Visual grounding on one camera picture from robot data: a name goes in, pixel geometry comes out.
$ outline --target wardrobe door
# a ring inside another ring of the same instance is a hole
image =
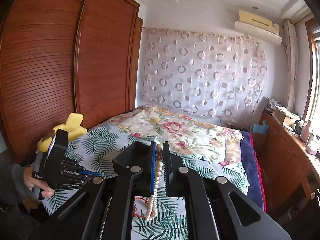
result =
[[[133,44],[132,44],[132,56],[131,56],[131,68],[130,68],[130,81],[129,91],[134,91],[130,96],[129,93],[129,110],[133,110],[136,104],[136,86],[137,86],[137,74],[138,74],[138,61],[140,52],[140,41],[142,32],[143,20],[137,18],[134,25]]]
[[[83,0],[15,0],[2,31],[1,118],[17,161],[74,107],[73,60]]]
[[[133,0],[86,0],[77,35],[75,94],[83,126],[91,128],[129,109]]]

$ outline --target human hand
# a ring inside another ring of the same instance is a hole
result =
[[[38,186],[39,188],[43,189],[43,191],[41,193],[43,197],[46,197],[46,198],[52,197],[52,195],[54,193],[54,190],[51,189],[46,182],[31,177],[32,172],[33,172],[33,167],[32,166],[26,167],[24,169],[23,180],[24,180],[24,183],[26,184],[26,186],[30,190],[32,190],[32,188],[34,186]]]

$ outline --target circle pattern curtain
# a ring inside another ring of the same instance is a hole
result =
[[[248,122],[267,77],[259,43],[156,28],[145,28],[142,40],[145,99],[207,122]]]

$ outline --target wooden desk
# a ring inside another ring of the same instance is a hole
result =
[[[320,184],[318,160],[305,151],[306,144],[285,130],[263,112],[260,124],[269,126],[263,150],[258,154],[266,192],[268,213],[284,206],[288,199],[294,202],[294,192],[302,185],[305,197],[310,198]]]

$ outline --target floral bedspread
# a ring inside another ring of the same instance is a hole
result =
[[[182,157],[185,166],[196,170],[206,178],[214,179],[220,175],[225,176],[239,190],[247,194],[249,183],[242,163],[236,163],[230,159],[233,162],[231,164],[225,161],[223,161],[225,163],[218,164],[226,157],[223,153],[224,149],[229,147],[229,149],[240,151],[236,143],[240,137],[236,131],[224,130],[209,124],[202,125],[188,117],[170,116],[169,120],[166,120],[168,113],[157,113],[150,107],[141,107],[130,115],[129,119],[128,116],[122,116],[120,122],[111,119],[71,141],[68,144],[66,156],[78,161],[87,170],[100,172],[107,179],[116,176],[112,160],[134,141],[150,145],[152,140],[157,143],[169,140],[170,150],[173,154]],[[146,121],[151,118],[155,119],[152,124]],[[136,120],[145,120],[147,125],[140,126],[138,130]],[[55,192],[50,199],[43,200],[47,212],[52,214],[76,191]],[[163,174],[158,189],[159,214],[150,222],[146,222],[143,218],[147,209],[145,199],[146,197],[137,197],[135,200],[137,211],[134,212],[131,239],[188,239],[184,200],[183,198],[168,198],[165,195]]]
[[[200,122],[159,106],[140,106],[108,123],[134,137],[153,136],[160,144],[168,141],[170,149],[179,154],[200,154],[221,166],[241,162],[240,131]]]

